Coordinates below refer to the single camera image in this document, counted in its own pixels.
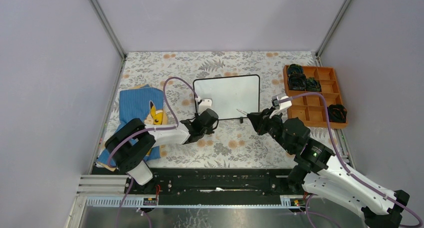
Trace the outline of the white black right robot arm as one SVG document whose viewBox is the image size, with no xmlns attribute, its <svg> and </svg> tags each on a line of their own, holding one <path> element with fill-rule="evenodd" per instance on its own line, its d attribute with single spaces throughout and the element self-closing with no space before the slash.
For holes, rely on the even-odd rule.
<svg viewBox="0 0 424 228">
<path fill-rule="evenodd" d="M 273 110 L 249 113 L 258 135 L 268 134 L 289 154 L 295 167 L 287 178 L 293 194 L 302 191 L 330 200 L 360 217 L 369 228 L 399 228 L 409 194 L 386 189 L 339 160 L 335 151 L 310 137 L 299 118 L 285 121 Z"/>
</svg>

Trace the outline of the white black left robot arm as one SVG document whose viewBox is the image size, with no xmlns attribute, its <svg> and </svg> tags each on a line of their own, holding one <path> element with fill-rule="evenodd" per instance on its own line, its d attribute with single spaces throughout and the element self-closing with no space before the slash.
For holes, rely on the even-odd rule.
<svg viewBox="0 0 424 228">
<path fill-rule="evenodd" d="M 218 114 L 211 109 L 192 120 L 172 125 L 144 124 L 139 118 L 132 119 L 106 141 L 104 146 L 109 152 L 106 163 L 117 168 L 120 174 L 129 175 L 136 187 L 148 194 L 155 188 L 153 173 L 144 161 L 151 148 L 196 143 L 204 135 L 211 134 L 218 121 Z"/>
</svg>

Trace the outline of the black framed whiteboard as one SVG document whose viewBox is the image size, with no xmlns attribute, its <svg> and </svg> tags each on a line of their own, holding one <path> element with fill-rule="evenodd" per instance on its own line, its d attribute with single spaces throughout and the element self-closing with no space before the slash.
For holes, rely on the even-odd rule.
<svg viewBox="0 0 424 228">
<path fill-rule="evenodd" d="M 260 108 L 260 77 L 257 74 L 196 79 L 193 88 L 200 99 L 212 99 L 212 110 L 220 120 L 247 117 L 236 109 L 252 113 Z"/>
</svg>

